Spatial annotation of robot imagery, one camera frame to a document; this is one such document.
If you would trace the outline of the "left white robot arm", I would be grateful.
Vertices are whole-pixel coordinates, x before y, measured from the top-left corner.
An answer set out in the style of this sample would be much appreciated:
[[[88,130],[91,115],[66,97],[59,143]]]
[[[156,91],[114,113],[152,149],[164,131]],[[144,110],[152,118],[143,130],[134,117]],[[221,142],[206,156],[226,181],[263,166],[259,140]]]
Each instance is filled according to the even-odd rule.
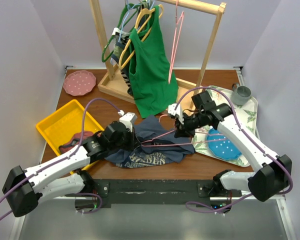
[[[12,168],[2,192],[15,217],[22,217],[40,203],[62,195],[80,193],[89,196],[94,190],[93,180],[81,168],[105,159],[118,150],[132,150],[136,145],[133,124],[124,120],[114,121],[100,134],[87,137],[80,146],[50,161],[27,169],[19,165]],[[79,172],[64,176],[73,170]]]

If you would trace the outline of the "blue grey tank top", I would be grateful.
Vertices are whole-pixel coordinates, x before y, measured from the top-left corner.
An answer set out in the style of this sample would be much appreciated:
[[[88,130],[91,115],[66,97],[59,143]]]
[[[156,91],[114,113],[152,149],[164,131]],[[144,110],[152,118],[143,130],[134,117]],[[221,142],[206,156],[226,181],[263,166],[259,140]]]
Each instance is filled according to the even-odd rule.
[[[155,143],[162,144],[182,144],[189,143],[191,140],[187,137],[174,137],[175,131],[164,135],[166,130],[159,119],[151,115],[145,118],[141,123],[134,126],[137,139],[140,142],[154,140]],[[168,147],[144,147],[138,146],[132,151],[123,149],[109,155],[105,159],[115,164],[119,168],[144,168],[161,166],[170,163],[180,163],[187,155],[195,153],[193,145],[168,146]]]

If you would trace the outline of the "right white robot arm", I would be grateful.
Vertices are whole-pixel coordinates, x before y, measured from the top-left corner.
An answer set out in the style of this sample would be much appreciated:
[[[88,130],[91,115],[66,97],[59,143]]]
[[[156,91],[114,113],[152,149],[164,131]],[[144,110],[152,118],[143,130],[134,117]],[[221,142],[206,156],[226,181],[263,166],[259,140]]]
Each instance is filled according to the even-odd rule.
[[[211,126],[247,159],[252,172],[224,170],[213,177],[213,192],[220,197],[230,190],[250,192],[257,200],[265,202],[277,194],[286,194],[293,189],[292,160],[279,156],[263,144],[236,115],[231,102],[217,105],[204,87],[203,92],[192,96],[197,110],[192,115],[183,112],[180,102],[168,106],[168,114],[175,119],[175,137],[194,137],[195,130]]]

